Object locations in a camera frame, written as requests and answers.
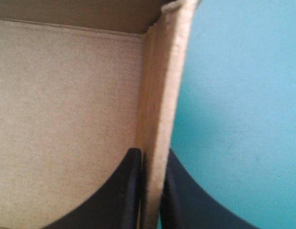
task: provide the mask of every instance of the turquoise wall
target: turquoise wall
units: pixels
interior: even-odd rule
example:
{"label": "turquoise wall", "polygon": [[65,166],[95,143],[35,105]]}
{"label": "turquoise wall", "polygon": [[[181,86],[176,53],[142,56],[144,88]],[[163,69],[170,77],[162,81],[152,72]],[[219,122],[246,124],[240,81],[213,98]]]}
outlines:
{"label": "turquoise wall", "polygon": [[234,213],[296,229],[296,0],[203,0],[171,146]]}

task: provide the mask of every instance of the cardboard flap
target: cardboard flap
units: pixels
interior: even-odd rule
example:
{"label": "cardboard flap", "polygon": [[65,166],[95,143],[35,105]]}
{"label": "cardboard flap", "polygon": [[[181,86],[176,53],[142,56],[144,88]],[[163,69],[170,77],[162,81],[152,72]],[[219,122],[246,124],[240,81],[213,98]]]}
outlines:
{"label": "cardboard flap", "polygon": [[144,34],[136,144],[144,152],[146,193],[141,228],[154,229],[159,214],[171,131],[185,52],[197,0],[178,0]]}

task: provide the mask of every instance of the black curved object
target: black curved object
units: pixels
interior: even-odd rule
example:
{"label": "black curved object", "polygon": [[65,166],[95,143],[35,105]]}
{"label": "black curved object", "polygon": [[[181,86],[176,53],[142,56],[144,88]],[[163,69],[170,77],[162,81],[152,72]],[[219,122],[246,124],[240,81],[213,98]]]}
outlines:
{"label": "black curved object", "polygon": [[100,189],[44,229],[135,229],[140,169],[141,152],[131,148]]}
{"label": "black curved object", "polygon": [[161,201],[163,229],[257,229],[207,194],[170,150]]}

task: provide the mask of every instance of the cardboard box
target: cardboard box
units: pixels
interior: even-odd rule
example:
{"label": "cardboard box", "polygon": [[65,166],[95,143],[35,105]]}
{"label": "cardboard box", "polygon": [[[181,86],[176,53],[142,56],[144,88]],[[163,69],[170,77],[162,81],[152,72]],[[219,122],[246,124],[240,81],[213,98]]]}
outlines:
{"label": "cardboard box", "polygon": [[64,216],[139,147],[155,228],[197,6],[168,2],[0,0],[0,227]]}

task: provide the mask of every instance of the black fabric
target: black fabric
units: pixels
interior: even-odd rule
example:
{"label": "black fabric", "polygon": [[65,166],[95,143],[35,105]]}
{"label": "black fabric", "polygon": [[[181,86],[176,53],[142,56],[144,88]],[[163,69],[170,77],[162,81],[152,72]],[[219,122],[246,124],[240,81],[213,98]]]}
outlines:
{"label": "black fabric", "polygon": [[256,229],[207,194],[172,150],[160,212],[163,229]]}
{"label": "black fabric", "polygon": [[129,149],[105,184],[78,208],[44,229],[135,229],[141,152]]}

